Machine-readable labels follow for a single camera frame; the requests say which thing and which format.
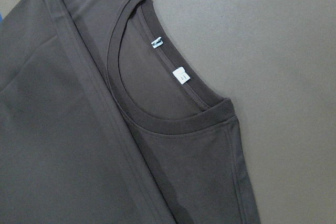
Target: clothing tag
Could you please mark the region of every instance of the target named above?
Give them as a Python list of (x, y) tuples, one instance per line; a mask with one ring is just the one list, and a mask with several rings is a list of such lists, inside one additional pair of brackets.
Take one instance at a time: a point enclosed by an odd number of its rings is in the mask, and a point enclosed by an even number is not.
[(183, 67), (174, 70), (173, 75), (179, 80), (180, 84), (184, 84), (187, 80), (190, 80), (190, 76), (185, 72)]
[(155, 41), (153, 41), (151, 44), (154, 48), (157, 48), (163, 44), (163, 41), (161, 40), (161, 37), (159, 37)]

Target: beige surface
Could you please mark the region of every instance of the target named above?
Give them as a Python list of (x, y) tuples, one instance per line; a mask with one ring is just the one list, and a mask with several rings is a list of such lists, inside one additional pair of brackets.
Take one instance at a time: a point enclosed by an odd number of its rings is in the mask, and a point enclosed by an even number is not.
[[(0, 0), (5, 16), (19, 0)], [(336, 1), (154, 0), (196, 72), (231, 97), (264, 224), (336, 223)]]

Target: fabric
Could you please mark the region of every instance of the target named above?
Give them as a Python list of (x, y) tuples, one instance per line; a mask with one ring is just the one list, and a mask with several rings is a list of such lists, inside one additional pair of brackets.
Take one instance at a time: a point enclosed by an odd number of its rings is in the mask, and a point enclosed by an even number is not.
[(1, 223), (260, 223), (233, 104), (152, 0), (21, 0), (0, 24), (0, 147)]

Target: dark gray shirt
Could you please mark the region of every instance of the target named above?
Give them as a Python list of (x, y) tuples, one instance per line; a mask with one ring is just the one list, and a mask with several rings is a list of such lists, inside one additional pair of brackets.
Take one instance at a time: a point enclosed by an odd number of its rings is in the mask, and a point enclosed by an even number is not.
[(1, 223), (260, 223), (231, 100), (151, 0), (21, 0), (0, 24), (0, 147)]

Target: gray t-shirt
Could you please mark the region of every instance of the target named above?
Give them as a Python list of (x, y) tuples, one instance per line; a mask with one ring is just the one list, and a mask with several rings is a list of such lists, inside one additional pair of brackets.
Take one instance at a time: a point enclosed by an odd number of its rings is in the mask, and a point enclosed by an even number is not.
[(1, 223), (260, 223), (230, 98), (151, 0), (21, 0), (0, 24)]

